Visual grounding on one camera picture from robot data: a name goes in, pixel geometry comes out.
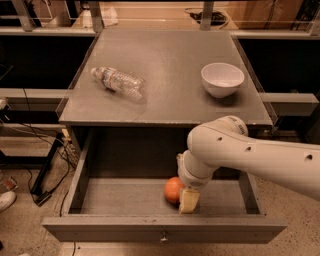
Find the plastic water bottle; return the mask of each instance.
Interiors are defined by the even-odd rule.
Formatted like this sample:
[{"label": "plastic water bottle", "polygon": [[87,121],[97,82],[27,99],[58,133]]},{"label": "plastic water bottle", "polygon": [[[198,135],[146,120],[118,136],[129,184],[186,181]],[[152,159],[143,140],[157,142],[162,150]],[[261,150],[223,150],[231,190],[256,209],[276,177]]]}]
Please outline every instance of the plastic water bottle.
[{"label": "plastic water bottle", "polygon": [[143,99],[146,81],[110,67],[93,68],[91,74],[105,88],[119,92],[134,100]]}]

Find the drawer front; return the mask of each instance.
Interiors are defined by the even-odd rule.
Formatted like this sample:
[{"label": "drawer front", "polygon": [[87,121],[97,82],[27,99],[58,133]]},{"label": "drawer front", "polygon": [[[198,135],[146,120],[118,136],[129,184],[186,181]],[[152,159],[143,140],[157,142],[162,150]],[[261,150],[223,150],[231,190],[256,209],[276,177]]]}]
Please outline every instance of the drawer front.
[{"label": "drawer front", "polygon": [[287,226],[283,220],[256,217],[199,218],[189,224],[183,219],[45,218],[43,226],[61,242],[163,243],[268,243]]}]

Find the cardboard box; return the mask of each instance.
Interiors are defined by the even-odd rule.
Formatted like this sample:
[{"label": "cardboard box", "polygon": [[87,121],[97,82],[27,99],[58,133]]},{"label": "cardboard box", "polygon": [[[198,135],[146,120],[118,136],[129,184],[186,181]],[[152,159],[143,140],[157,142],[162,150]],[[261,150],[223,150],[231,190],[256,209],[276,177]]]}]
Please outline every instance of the cardboard box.
[{"label": "cardboard box", "polygon": [[227,12],[239,29],[290,29],[303,1],[230,2]]}]

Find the gray table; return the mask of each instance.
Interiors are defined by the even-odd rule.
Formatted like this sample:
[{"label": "gray table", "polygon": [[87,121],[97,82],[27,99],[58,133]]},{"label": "gray table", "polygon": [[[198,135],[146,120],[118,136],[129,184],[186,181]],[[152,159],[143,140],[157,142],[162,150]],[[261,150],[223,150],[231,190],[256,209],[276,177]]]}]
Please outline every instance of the gray table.
[{"label": "gray table", "polygon": [[[201,69],[226,62],[245,73],[232,96],[215,99],[201,82]],[[147,81],[146,101],[133,102],[99,85],[90,70],[110,66]],[[272,121],[228,32],[102,31],[61,115],[67,126],[193,127],[225,115],[247,125]]]},{"label": "gray table", "polygon": [[[211,62],[244,71],[236,94],[204,90],[200,71]],[[90,74],[99,66],[144,78],[146,101],[104,89]],[[63,217],[43,225],[60,241],[269,242],[286,223],[265,217],[250,175],[210,181],[192,215],[164,199],[188,130],[225,115],[272,124],[227,32],[104,30],[60,118],[81,150]]]}]

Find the drawer handle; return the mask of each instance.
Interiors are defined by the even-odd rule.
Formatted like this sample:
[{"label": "drawer handle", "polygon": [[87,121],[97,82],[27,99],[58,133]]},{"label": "drawer handle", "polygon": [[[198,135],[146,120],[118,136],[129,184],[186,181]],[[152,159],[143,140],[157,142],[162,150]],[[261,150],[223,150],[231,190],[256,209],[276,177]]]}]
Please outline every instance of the drawer handle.
[{"label": "drawer handle", "polygon": [[169,240],[167,238],[167,233],[166,231],[162,232],[162,238],[160,239],[160,243],[167,243]]}]

